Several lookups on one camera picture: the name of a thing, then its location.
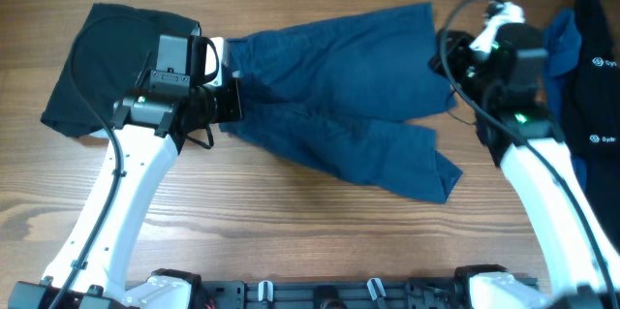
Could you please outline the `blue denim shorts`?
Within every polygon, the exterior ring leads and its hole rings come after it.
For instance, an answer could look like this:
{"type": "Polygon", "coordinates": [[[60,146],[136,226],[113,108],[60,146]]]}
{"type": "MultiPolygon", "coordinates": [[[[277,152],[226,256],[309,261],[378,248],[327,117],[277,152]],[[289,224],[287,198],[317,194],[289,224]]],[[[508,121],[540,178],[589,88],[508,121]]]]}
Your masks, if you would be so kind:
{"type": "Polygon", "coordinates": [[[428,65],[430,4],[258,32],[230,51],[244,117],[224,132],[351,183],[448,199],[462,172],[419,123],[455,104],[428,65]]]}

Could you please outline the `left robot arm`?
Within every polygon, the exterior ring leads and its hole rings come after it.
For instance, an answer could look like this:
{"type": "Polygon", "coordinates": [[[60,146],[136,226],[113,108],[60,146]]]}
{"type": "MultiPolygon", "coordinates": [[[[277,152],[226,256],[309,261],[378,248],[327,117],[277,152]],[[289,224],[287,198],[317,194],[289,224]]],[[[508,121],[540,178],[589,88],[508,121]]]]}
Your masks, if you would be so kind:
{"type": "Polygon", "coordinates": [[[11,308],[204,308],[200,275],[158,269],[126,285],[153,197],[190,133],[242,117],[224,38],[162,35],[145,85],[114,105],[106,159],[77,223],[37,283],[19,281],[11,308]]]}

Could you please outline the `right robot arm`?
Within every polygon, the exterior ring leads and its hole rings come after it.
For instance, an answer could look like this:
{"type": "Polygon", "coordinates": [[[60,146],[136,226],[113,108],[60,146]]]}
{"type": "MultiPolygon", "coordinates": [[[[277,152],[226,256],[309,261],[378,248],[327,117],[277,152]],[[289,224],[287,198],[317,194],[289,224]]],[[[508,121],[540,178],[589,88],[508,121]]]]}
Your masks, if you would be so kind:
{"type": "Polygon", "coordinates": [[[431,69],[476,114],[476,130],[517,192],[542,249],[552,293],[521,283],[499,265],[458,270],[469,308],[616,308],[619,254],[587,202],[551,111],[535,99],[547,52],[538,29],[488,25],[477,37],[442,29],[431,69]]]}

